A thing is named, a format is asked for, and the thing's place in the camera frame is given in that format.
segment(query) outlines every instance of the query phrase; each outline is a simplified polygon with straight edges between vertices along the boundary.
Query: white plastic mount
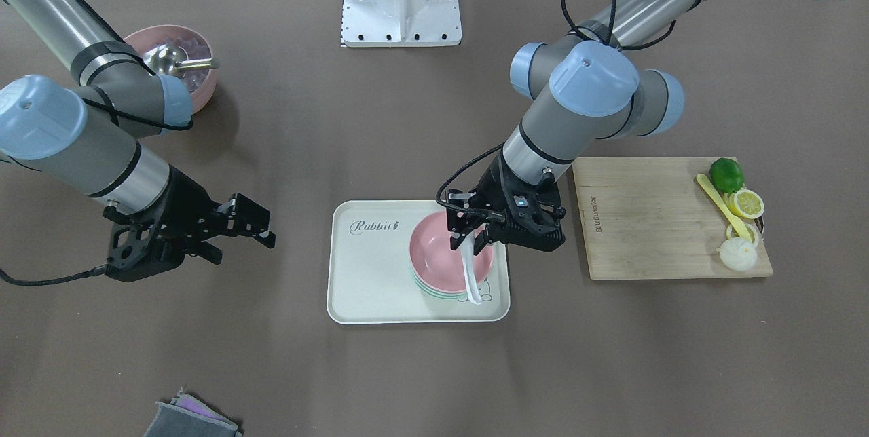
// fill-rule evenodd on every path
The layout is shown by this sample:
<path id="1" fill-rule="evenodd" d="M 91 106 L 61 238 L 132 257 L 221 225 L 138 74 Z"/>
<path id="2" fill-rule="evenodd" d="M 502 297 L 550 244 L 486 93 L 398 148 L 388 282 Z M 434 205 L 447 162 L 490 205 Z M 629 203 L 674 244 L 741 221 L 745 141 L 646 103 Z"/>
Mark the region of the white plastic mount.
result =
<path id="1" fill-rule="evenodd" d="M 462 41 L 459 0 L 344 0 L 347 47 L 444 47 Z"/>

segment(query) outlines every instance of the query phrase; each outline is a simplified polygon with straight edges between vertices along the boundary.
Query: cutting board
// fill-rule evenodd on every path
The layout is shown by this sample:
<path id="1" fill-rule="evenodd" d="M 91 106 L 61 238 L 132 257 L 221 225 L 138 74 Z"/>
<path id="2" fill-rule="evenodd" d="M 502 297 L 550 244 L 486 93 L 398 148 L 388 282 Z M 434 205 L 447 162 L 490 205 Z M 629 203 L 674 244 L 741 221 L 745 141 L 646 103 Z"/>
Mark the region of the cutting board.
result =
<path id="1" fill-rule="evenodd" d="M 578 158 L 576 198 L 592 279 L 771 276 L 763 240 L 757 265 L 744 273 L 725 267 L 715 250 L 727 220 L 695 176 L 708 175 L 717 158 Z"/>

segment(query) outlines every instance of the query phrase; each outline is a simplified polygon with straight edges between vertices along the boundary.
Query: blue joint cap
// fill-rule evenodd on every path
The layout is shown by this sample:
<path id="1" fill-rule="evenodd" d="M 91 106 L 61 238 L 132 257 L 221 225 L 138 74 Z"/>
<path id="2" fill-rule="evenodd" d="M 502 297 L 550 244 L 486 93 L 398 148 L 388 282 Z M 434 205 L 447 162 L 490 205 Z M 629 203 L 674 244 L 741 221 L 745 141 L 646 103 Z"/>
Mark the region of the blue joint cap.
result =
<path id="1" fill-rule="evenodd" d="M 609 116 L 630 103 L 640 74 L 627 57 L 596 41 L 575 45 L 549 75 L 559 105 L 577 115 Z"/>
<path id="2" fill-rule="evenodd" d="M 0 90 L 0 152 L 18 161 L 62 152 L 87 121 L 81 98 L 44 75 L 25 75 Z"/>
<path id="3" fill-rule="evenodd" d="M 164 88 L 164 124 L 183 127 L 189 124 L 193 116 L 193 100 L 187 86 L 177 77 L 158 73 L 160 83 Z M 160 134 L 171 131 L 168 128 Z"/>
<path id="4" fill-rule="evenodd" d="M 679 118 L 682 118 L 682 112 L 685 111 L 685 90 L 679 79 L 668 75 L 666 72 L 661 72 L 658 69 L 649 69 L 652 72 L 658 73 L 664 78 L 664 85 L 667 86 L 667 109 L 664 110 L 664 116 L 661 118 L 661 123 L 658 127 L 646 135 L 660 134 L 676 125 Z"/>
<path id="5" fill-rule="evenodd" d="M 513 85 L 514 90 L 530 100 L 534 99 L 531 97 L 531 60 L 534 59 L 534 54 L 542 45 L 546 44 L 542 41 L 526 43 L 522 48 L 519 48 L 519 51 L 513 56 L 513 61 L 510 62 L 510 84 Z"/>

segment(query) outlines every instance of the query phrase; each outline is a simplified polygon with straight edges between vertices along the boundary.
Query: gray tabletop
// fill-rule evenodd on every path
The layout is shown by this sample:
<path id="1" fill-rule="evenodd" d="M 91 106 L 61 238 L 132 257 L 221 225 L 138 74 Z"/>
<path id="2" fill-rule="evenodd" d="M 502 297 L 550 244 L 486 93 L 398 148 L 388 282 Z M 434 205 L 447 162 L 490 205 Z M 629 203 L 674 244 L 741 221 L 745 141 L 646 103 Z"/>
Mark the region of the gray tabletop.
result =
<path id="1" fill-rule="evenodd" d="M 673 73 L 673 130 L 593 156 L 736 156 L 767 204 L 765 280 L 592 282 L 576 221 L 550 254 L 510 246 L 500 322 L 340 326 L 332 212 L 428 199 L 510 134 L 513 53 L 566 29 L 559 0 L 460 0 L 458 47 L 339 47 L 341 0 L 88 0 L 121 35 L 198 29 L 223 68 L 185 133 L 143 143 L 217 201 L 272 211 L 278 245 L 218 240 L 126 284 L 0 286 L 0 434 L 141 435 L 180 387 L 247 435 L 869 433 L 869 0 L 713 0 L 640 69 Z M 581 19 L 606 0 L 569 0 Z M 65 69 L 0 7 L 0 85 Z M 480 171 L 460 180 L 471 187 Z M 562 195 L 571 198 L 567 176 Z M 575 201 L 567 201 L 575 217 Z M 100 206 L 0 168 L 0 267 L 30 279 L 105 258 Z"/>

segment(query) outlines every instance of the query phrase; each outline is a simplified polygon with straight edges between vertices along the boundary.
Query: white tray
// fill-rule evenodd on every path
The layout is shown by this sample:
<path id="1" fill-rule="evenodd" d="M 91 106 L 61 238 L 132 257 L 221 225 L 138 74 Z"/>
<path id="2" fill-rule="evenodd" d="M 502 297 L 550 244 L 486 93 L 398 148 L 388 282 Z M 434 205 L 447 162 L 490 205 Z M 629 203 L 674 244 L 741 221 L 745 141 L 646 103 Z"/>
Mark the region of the white tray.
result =
<path id="1" fill-rule="evenodd" d="M 345 202 L 332 218 L 326 308 L 342 324 L 497 322 L 510 309 L 506 246 L 496 243 L 492 269 L 480 283 L 482 305 L 443 300 L 416 285 L 410 234 L 443 207 L 429 201 Z M 354 229 L 380 224 L 382 229 Z"/>

